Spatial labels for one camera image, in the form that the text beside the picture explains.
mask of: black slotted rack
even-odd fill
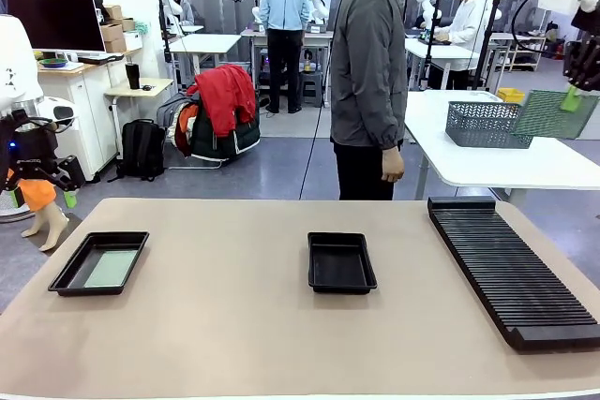
[[[496,213],[493,198],[429,199],[429,217],[506,342],[600,347],[600,325]]]

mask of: black cup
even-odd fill
[[[125,71],[127,72],[127,78],[129,79],[129,88],[140,89],[140,67],[133,63],[127,63],[125,65]]]

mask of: red jacket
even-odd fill
[[[200,91],[215,135],[227,138],[235,130],[235,117],[248,124],[256,116],[256,97],[252,80],[240,66],[224,65],[196,76],[187,89],[189,96]]]

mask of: cardboard box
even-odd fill
[[[122,19],[123,13],[121,12],[121,6],[119,5],[105,5],[106,10],[109,12],[110,18],[104,18],[106,21],[109,19]]]
[[[101,25],[100,30],[102,32],[102,40],[104,42],[113,42],[117,39],[124,38],[123,26],[118,23],[109,23],[108,25]]]
[[[106,47],[106,52],[108,53],[123,53],[128,51],[128,46],[123,37],[116,41],[105,42],[104,47]]]
[[[127,51],[137,51],[143,46],[142,35],[140,32],[125,32],[125,42],[127,44]]]
[[[133,21],[133,18],[112,19],[111,23],[118,23],[119,25],[122,25],[124,32],[131,32],[135,30],[135,21]]]

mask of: black pants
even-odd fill
[[[288,68],[288,110],[298,105],[298,78],[300,75],[300,52],[302,51],[302,31],[267,30],[269,66],[271,67],[270,97],[271,109],[279,110],[279,91],[283,81],[283,67]]]
[[[431,89],[442,89],[443,70],[431,66],[429,68],[428,86]],[[466,90],[469,87],[468,70],[451,70],[446,89]]]
[[[394,199],[394,184],[382,180],[381,149],[352,147],[334,142],[334,152],[337,159],[340,200]]]

